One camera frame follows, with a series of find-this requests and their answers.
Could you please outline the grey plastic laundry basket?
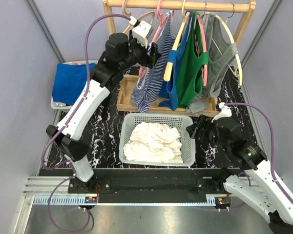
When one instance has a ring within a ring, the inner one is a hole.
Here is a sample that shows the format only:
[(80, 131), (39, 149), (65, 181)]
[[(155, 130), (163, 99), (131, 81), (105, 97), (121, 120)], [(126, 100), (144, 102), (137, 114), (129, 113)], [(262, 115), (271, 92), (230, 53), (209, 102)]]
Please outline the grey plastic laundry basket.
[(195, 161), (195, 140), (186, 128), (188, 116), (131, 113), (125, 116), (119, 144), (123, 163), (190, 167)]

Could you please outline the blue white striped tank top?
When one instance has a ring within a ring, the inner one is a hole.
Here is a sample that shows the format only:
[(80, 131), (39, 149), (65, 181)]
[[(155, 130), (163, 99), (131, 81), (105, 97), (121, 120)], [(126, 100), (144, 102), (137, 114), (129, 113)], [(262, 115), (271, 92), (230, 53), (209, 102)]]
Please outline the blue white striped tank top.
[(140, 113), (145, 113), (149, 110), (151, 103), (157, 99), (162, 88), (167, 60), (175, 42), (175, 36), (171, 32), (173, 15), (173, 10), (167, 12), (167, 21), (155, 41), (158, 45), (158, 52), (161, 54), (160, 58), (143, 78), (138, 79), (131, 93), (130, 102), (137, 107)]

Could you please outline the wooden clothes rack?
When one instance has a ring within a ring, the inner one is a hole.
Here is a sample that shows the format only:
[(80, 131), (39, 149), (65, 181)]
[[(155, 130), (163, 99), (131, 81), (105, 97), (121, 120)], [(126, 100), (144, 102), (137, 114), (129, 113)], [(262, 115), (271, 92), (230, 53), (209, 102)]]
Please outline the wooden clothes rack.
[[(113, 7), (122, 7), (123, 0), (103, 0), (103, 7), (105, 14), (112, 14)], [(158, 0), (128, 0), (127, 7), (129, 8), (146, 8), (146, 9), (154, 9), (157, 8)], [(162, 3), (161, 9), (167, 10), (181, 10), (182, 1), (174, 1), (174, 0), (165, 0)], [(249, 0), (248, 3), (216, 3), (216, 2), (191, 2), (186, 1), (184, 10), (197, 10), (204, 11), (204, 14), (208, 14), (209, 12), (228, 12), (233, 13), (232, 16), (236, 13), (243, 13), (240, 22), (237, 26), (237, 29), (234, 33), (234, 40), (236, 45), (238, 46), (243, 34), (250, 22), (250, 19), (253, 15), (253, 12), (256, 8), (256, 1)], [(107, 26), (110, 35), (116, 32), (115, 24), (113, 19), (107, 19)], [(235, 71), (235, 76), (239, 78), (239, 85), (242, 85), (243, 81), (243, 73), (242, 67), (240, 69), (237, 68)], [(135, 82), (138, 80), (138, 75), (124, 75), (123, 80), (121, 81), (121, 88), (119, 91), (119, 96), (117, 100), (117, 109), (118, 111), (130, 111), (137, 112), (138, 109), (136, 106), (130, 103), (130, 96), (134, 88)], [(154, 102), (151, 103), (151, 107), (147, 111), (147, 113), (154, 114), (176, 114), (176, 115), (187, 115), (194, 116), (192, 113), (187, 113), (184, 108), (177, 108), (175, 111), (170, 110), (168, 107), (159, 107), (161, 101), (164, 101), (164, 98), (157, 98)], [(203, 102), (208, 104), (207, 110), (202, 112), (203, 115), (208, 117), (214, 117), (217, 114), (217, 98), (207, 98), (204, 99)]]

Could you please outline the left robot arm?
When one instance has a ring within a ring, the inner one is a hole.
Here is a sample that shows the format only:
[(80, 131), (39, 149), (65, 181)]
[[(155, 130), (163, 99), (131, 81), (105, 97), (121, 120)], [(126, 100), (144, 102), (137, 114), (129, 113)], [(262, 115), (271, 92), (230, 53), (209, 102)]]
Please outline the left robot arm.
[(73, 185), (79, 190), (90, 193), (96, 189), (96, 177), (86, 155), (89, 146), (81, 141), (89, 119), (123, 79), (124, 71), (137, 63), (153, 68), (160, 56), (155, 42), (148, 43), (146, 38), (139, 39), (132, 34), (112, 34), (98, 63), (86, 69), (85, 87), (65, 118), (56, 126), (46, 128), (50, 137), (47, 146), (54, 144), (62, 152), (64, 163), (73, 170)]

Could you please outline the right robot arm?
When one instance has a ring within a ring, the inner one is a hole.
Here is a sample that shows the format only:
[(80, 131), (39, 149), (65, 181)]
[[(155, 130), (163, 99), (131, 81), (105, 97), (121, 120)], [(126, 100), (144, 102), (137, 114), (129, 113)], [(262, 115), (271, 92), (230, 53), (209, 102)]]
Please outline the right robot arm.
[(200, 192), (229, 193), (257, 211), (275, 234), (293, 234), (293, 194), (271, 169), (271, 161), (254, 142), (243, 139), (231, 117), (200, 116), (186, 128), (191, 138), (214, 143), (237, 161), (239, 168), (257, 183), (263, 193), (245, 184), (232, 170), (222, 168), (198, 187)]

